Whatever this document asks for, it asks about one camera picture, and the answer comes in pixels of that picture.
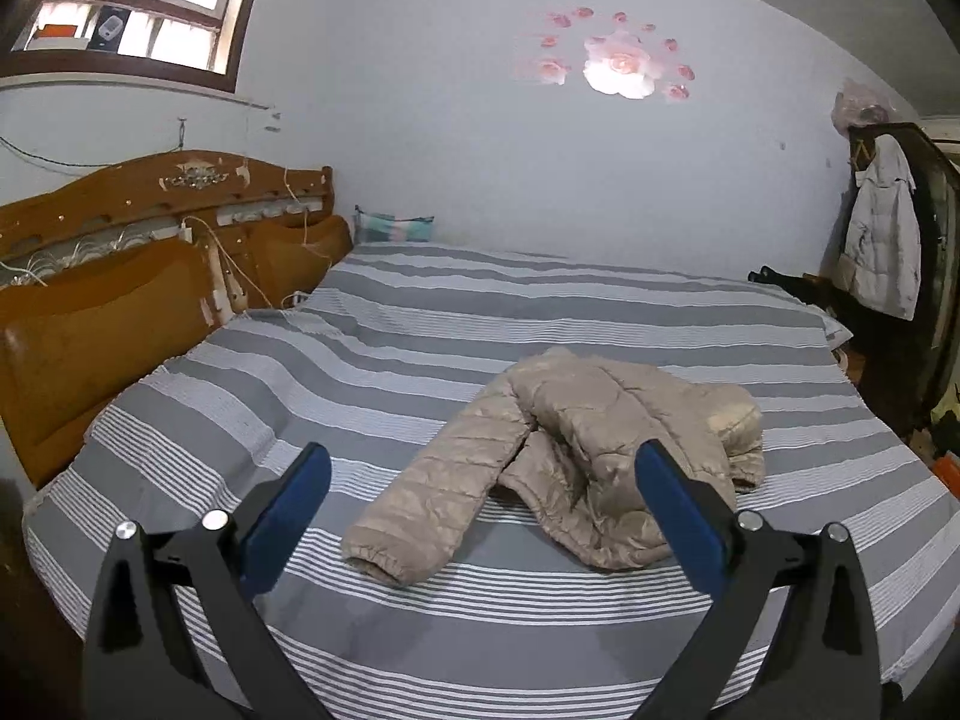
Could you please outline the grey striped bed sheet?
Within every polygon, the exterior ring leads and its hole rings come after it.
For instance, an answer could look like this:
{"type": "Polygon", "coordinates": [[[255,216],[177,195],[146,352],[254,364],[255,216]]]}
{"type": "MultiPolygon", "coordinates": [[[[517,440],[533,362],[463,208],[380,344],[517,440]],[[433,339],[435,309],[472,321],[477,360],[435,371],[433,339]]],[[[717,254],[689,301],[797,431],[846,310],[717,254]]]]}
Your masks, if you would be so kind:
{"type": "Polygon", "coordinates": [[[708,611],[636,488],[658,439],[771,525],[850,530],[887,679],[958,614],[958,504],[788,294],[370,244],[295,309],[231,320],[104,408],[28,505],[83,629],[114,528],[229,511],[324,445],[331,490],[257,600],[340,718],[625,718],[708,611]]]}

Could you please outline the black clothes pile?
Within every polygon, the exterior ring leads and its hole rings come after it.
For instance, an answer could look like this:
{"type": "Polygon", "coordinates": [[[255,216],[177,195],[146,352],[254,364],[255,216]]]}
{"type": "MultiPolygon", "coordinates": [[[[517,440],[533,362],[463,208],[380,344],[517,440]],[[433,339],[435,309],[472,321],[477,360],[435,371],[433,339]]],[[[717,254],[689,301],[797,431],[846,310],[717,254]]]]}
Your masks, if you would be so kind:
{"type": "Polygon", "coordinates": [[[758,271],[748,273],[750,283],[766,284],[782,289],[789,296],[799,299],[804,304],[815,305],[820,309],[827,309],[832,302],[832,287],[817,277],[791,277],[763,265],[758,271]]]}

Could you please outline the white hanging puffer coat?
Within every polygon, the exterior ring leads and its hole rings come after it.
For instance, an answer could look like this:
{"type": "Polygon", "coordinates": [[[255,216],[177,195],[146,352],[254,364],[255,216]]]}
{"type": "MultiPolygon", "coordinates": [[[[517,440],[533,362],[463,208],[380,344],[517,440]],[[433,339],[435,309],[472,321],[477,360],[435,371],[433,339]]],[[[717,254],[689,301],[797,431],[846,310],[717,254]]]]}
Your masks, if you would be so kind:
{"type": "Polygon", "coordinates": [[[874,157],[854,174],[857,192],[833,283],[859,304],[911,322],[921,291],[921,227],[907,153],[878,135],[874,157]]]}

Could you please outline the window with brown frame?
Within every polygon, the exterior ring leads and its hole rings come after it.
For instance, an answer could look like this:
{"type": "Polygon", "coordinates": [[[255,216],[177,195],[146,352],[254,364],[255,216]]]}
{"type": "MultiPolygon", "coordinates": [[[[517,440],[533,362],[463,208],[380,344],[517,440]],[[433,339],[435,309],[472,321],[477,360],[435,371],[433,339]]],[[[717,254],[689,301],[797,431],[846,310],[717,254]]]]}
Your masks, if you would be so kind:
{"type": "Polygon", "coordinates": [[[2,80],[233,93],[256,0],[2,0],[2,80]]]}

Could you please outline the pink flower wall sticker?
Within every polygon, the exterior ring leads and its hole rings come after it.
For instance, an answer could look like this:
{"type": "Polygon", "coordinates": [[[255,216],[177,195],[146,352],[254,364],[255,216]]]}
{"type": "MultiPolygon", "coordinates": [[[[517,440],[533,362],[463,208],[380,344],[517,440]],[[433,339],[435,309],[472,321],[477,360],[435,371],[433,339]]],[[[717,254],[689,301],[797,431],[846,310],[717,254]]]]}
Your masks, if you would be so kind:
{"type": "Polygon", "coordinates": [[[656,23],[626,11],[574,7],[547,11],[519,39],[517,76],[542,86],[579,78],[592,93],[627,101],[681,103],[697,79],[682,44],[656,23]]]}

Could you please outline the teal striped pillow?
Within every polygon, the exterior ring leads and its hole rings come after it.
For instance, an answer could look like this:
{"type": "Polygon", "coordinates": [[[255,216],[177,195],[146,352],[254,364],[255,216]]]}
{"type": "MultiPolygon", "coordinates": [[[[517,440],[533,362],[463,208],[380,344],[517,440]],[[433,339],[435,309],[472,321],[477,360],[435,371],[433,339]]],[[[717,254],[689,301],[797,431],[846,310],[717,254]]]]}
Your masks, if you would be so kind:
{"type": "Polygon", "coordinates": [[[364,211],[355,206],[353,239],[357,244],[370,242],[430,242],[433,237],[433,216],[399,218],[386,213],[364,211]]]}

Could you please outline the pink plastic bag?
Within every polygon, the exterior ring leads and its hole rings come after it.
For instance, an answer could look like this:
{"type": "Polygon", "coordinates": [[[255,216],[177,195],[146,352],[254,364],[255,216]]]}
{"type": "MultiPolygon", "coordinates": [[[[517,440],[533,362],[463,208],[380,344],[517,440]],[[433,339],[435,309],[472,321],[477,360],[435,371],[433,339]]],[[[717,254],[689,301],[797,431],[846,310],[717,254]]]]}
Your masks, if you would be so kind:
{"type": "Polygon", "coordinates": [[[836,93],[830,117],[836,132],[846,137],[851,128],[888,124],[895,115],[895,107],[884,94],[846,78],[836,93]]]}

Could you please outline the wooden headboard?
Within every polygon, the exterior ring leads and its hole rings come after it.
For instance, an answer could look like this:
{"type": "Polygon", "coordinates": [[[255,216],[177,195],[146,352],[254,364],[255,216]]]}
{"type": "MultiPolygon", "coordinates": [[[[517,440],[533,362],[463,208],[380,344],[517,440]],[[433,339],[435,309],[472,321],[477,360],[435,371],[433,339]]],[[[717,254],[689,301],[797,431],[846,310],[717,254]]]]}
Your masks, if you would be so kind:
{"type": "Polygon", "coordinates": [[[3,206],[2,424],[34,488],[114,398],[352,249],[334,171],[151,154],[3,206]]]}

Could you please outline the dark wooden wardrobe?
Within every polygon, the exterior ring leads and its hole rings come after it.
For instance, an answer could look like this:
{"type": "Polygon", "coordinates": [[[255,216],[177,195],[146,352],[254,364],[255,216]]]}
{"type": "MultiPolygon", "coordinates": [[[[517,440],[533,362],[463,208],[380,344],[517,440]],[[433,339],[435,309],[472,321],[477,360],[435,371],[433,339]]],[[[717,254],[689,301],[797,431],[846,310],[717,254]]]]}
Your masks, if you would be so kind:
{"type": "Polygon", "coordinates": [[[958,164],[913,124],[853,128],[854,199],[835,283],[856,307],[862,398],[926,426],[958,371],[958,164]]]}

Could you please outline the beige puffer jacket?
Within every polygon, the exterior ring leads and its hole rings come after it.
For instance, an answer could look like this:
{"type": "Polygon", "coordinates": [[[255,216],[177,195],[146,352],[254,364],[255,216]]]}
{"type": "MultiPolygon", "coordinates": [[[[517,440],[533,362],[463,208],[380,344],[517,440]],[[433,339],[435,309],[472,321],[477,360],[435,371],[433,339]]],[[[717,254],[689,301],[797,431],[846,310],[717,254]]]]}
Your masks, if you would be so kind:
{"type": "Polygon", "coordinates": [[[761,410],[745,388],[551,348],[501,372],[439,429],[348,527],[343,559],[384,583],[423,582],[503,488],[586,566],[642,569],[670,554],[635,481],[648,440],[726,504],[766,476],[761,410]]]}

